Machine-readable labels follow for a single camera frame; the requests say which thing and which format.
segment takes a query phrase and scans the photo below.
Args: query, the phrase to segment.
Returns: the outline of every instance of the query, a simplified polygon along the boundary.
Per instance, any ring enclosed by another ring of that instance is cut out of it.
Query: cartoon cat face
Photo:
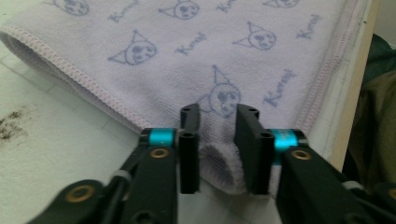
[[[134,42],[126,50],[126,61],[130,65],[137,65],[154,57],[157,49],[148,41]]]
[[[85,0],[54,0],[54,5],[74,16],[88,14],[90,8]]]
[[[189,20],[198,13],[199,7],[193,2],[180,2],[175,6],[175,16],[182,20]]]
[[[294,7],[300,0],[276,0],[280,7]]]
[[[272,32],[261,30],[251,33],[248,41],[256,49],[270,49],[276,42],[276,36]]]
[[[210,93],[209,103],[212,109],[228,118],[236,110],[236,105],[241,101],[239,90],[232,84],[218,84]]]
[[[186,21],[198,14],[199,6],[191,0],[178,0],[174,7],[160,8],[159,12]]]
[[[250,21],[248,21],[247,24],[250,31],[249,36],[234,41],[233,44],[259,50],[268,50],[276,43],[276,35],[271,31],[264,30]]]
[[[155,54],[157,54],[155,45],[135,30],[129,47],[109,57],[108,60],[134,66],[153,58]]]

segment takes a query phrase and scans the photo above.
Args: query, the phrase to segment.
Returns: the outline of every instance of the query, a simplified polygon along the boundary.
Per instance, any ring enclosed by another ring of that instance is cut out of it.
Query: green fabric
[[[396,71],[362,87],[348,150],[368,192],[377,183],[396,182]]]
[[[373,35],[362,85],[393,70],[396,70],[396,49],[380,36]]]

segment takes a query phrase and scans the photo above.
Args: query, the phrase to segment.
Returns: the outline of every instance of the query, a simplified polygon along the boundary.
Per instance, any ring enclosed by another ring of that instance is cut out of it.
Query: lavender towel
[[[201,175],[245,190],[235,106],[266,128],[315,122],[363,0],[47,0],[0,38],[22,60],[129,128],[178,127],[202,109]]]

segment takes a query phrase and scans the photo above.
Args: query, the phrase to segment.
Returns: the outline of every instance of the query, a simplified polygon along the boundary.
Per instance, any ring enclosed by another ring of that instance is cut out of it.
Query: cat print
[[[185,21],[192,19],[198,14],[199,6],[191,0],[178,0],[174,7],[160,8],[158,11],[167,16]]]
[[[53,5],[73,16],[85,16],[90,11],[85,0],[53,0]]]
[[[131,45],[120,53],[109,57],[108,60],[134,66],[150,60],[156,53],[157,48],[137,31],[134,31]]]
[[[213,65],[213,70],[215,86],[209,94],[201,97],[198,104],[202,111],[214,112],[227,119],[236,111],[236,105],[241,102],[241,92],[220,72],[217,66]]]
[[[276,35],[274,33],[264,30],[250,21],[247,24],[250,31],[249,36],[235,41],[233,44],[259,50],[268,50],[275,44]]]
[[[271,0],[263,3],[268,7],[295,7],[300,0]]]

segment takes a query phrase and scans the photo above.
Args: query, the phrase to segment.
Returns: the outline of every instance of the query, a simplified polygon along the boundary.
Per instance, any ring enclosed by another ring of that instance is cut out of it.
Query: table surface
[[[3,0],[0,24],[42,0]],[[328,90],[308,136],[342,167],[379,0],[369,0],[357,41]],[[0,142],[0,223],[24,223],[65,186],[81,179],[107,183],[138,135],[31,70],[0,43],[0,119],[12,137]],[[10,116],[19,113],[18,118]],[[201,181],[201,192],[179,195],[179,223],[281,223],[271,198],[230,196]]]

